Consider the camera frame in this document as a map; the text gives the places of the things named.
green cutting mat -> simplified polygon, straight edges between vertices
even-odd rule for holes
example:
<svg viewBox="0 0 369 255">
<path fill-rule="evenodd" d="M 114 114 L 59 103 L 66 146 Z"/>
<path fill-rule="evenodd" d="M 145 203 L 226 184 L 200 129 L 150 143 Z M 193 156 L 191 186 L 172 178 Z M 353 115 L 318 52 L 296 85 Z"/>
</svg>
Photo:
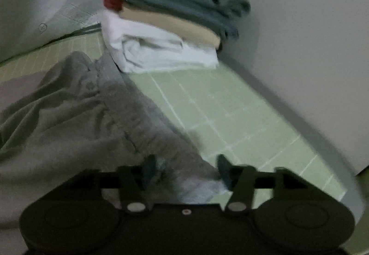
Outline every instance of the green cutting mat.
<svg viewBox="0 0 369 255">
<path fill-rule="evenodd" d="M 101 33 L 64 39 L 2 63 L 0 82 L 48 70 L 74 50 L 98 59 L 104 48 Z M 227 66 L 131 78 L 211 164 L 223 153 L 235 164 L 250 164 L 261 171 L 287 167 L 338 200 L 344 195 L 345 189 L 322 158 Z M 214 200 L 225 203 L 228 197 Z M 268 198 L 270 190 L 259 190 L 254 206 Z"/>
</svg>

printed symbol on plastic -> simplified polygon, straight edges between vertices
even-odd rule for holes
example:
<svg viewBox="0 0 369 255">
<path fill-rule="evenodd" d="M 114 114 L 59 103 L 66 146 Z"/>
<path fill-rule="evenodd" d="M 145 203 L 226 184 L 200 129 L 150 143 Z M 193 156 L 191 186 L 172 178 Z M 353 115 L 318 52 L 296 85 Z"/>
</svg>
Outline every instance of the printed symbol on plastic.
<svg viewBox="0 0 369 255">
<path fill-rule="evenodd" d="M 43 33 L 45 30 L 47 30 L 47 25 L 45 23 L 41 23 L 39 26 L 38 26 L 38 30 Z"/>
</svg>

white folded garment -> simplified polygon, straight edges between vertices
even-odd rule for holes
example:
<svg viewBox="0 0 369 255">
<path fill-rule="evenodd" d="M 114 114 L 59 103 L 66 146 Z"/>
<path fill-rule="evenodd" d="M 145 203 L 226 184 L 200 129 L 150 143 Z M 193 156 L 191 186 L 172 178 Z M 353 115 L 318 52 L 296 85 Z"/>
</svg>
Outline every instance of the white folded garment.
<svg viewBox="0 0 369 255">
<path fill-rule="evenodd" d="M 122 72 L 145 73 L 218 66 L 215 48 L 196 46 L 155 26 L 125 20 L 118 13 L 99 14 L 106 47 Z"/>
</svg>

stack of folded clothes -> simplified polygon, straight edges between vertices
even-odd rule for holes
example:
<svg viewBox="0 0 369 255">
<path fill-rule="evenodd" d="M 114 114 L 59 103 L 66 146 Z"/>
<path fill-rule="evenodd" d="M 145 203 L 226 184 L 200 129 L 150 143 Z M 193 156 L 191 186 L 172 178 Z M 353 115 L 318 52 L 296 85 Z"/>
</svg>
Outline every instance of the stack of folded clothes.
<svg viewBox="0 0 369 255">
<path fill-rule="evenodd" d="M 250 11 L 248 0 L 104 0 L 104 5 L 114 11 L 119 9 L 119 16 L 125 20 L 137 22 L 138 28 L 141 27 L 140 24 L 142 23 L 149 24 L 161 31 L 164 30 L 178 36 L 187 45 L 195 45 L 197 50 L 205 48 L 207 55 L 209 55 L 209 48 L 211 48 L 212 52 L 210 53 L 215 58 L 216 50 L 221 42 L 228 38 L 238 37 L 237 28 L 232 20 Z M 107 41 L 111 34 L 104 34 L 104 29 L 110 29 L 111 31 L 111 27 L 102 25 L 102 28 L 105 43 L 112 52 L 114 48 L 109 48 L 111 42 Z M 124 35 L 126 35 L 125 38 L 132 38 L 129 33 L 122 34 L 122 36 Z M 147 37 L 147 34 L 142 37 L 134 36 L 132 39 L 141 42 L 145 41 L 145 37 Z M 162 45 L 153 46 L 153 48 L 156 48 L 157 51 L 158 48 L 162 48 Z M 174 58 L 178 58 L 178 50 L 174 52 L 176 52 Z M 121 59 L 121 64 L 118 66 L 124 72 L 146 72 L 150 70 L 142 68 L 144 66 L 142 61 L 135 63 L 135 61 L 127 61 L 127 59 Z M 174 62 L 170 63 L 170 67 L 164 66 L 162 68 L 156 67 L 156 71 L 178 70 L 188 67 L 187 65 L 176 66 Z M 211 68 L 213 64 L 208 66 L 200 64 L 200 67 Z"/>
</svg>

beige folded garment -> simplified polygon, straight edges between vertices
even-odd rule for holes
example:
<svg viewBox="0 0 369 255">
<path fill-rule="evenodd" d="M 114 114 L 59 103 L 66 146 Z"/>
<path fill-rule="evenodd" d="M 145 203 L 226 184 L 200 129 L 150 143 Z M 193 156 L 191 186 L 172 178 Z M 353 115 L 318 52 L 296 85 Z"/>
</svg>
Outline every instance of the beige folded garment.
<svg viewBox="0 0 369 255">
<path fill-rule="evenodd" d="M 187 42 L 219 48 L 220 38 L 211 29 L 175 16 L 144 11 L 128 4 L 123 5 L 119 16 L 123 19 L 151 24 L 174 33 Z"/>
</svg>

